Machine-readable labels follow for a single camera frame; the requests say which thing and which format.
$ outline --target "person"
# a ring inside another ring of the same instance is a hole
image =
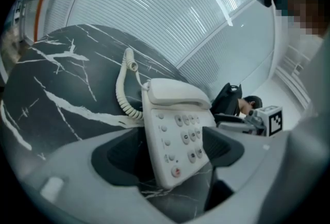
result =
[[[257,109],[262,107],[262,100],[256,95],[250,95],[245,98],[240,98],[237,100],[236,116],[240,113],[248,115],[251,109]]]
[[[262,107],[261,98],[250,95],[242,98],[242,87],[227,83],[213,101],[210,109],[213,115],[225,114],[239,116],[240,113],[249,114],[251,109]]]

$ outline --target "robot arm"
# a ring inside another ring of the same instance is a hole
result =
[[[282,107],[268,106],[250,111],[244,119],[228,115],[217,115],[217,127],[227,131],[259,136],[274,136],[283,128]]]

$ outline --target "red button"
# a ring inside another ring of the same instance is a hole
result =
[[[181,175],[181,170],[177,166],[173,166],[171,172],[174,177],[180,177]]]

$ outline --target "telephone handset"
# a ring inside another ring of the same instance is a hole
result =
[[[117,79],[117,99],[129,116],[144,119],[156,182],[170,189],[209,162],[203,149],[202,127],[216,125],[209,110],[211,102],[200,89],[173,79],[155,78],[142,85],[133,51],[130,50],[125,51]],[[126,100],[123,85],[126,67],[136,72],[142,88],[143,115]]]
[[[210,109],[207,95],[195,86],[167,78],[155,78],[149,82],[148,97],[154,105],[196,104]]]

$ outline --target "telephone keypad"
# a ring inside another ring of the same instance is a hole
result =
[[[192,141],[196,141],[196,133],[193,130],[188,130],[189,137]]]
[[[202,149],[200,147],[196,147],[195,148],[195,152],[196,152],[198,158],[202,158],[203,151],[202,151]]]
[[[169,155],[169,159],[170,159],[170,161],[174,161],[174,159],[175,159],[175,155],[174,155],[174,154],[170,154],[170,155]]]
[[[200,118],[196,114],[194,115],[194,118],[195,118],[196,122],[199,124],[200,123]]]
[[[202,136],[201,130],[196,127],[195,128],[195,133],[196,133],[197,138],[200,139],[201,136]]]
[[[196,162],[196,154],[193,150],[188,151],[188,159],[192,164]]]
[[[187,132],[182,131],[181,132],[181,138],[182,138],[182,141],[184,142],[185,145],[187,145],[190,141]]]
[[[189,115],[188,118],[189,118],[191,124],[195,124],[195,119],[192,115]]]
[[[189,122],[189,118],[187,117],[187,115],[183,115],[182,118],[184,120],[185,125],[189,126],[190,122]]]
[[[184,123],[182,122],[182,117],[180,115],[175,115],[175,122],[179,127],[182,127],[184,125]]]

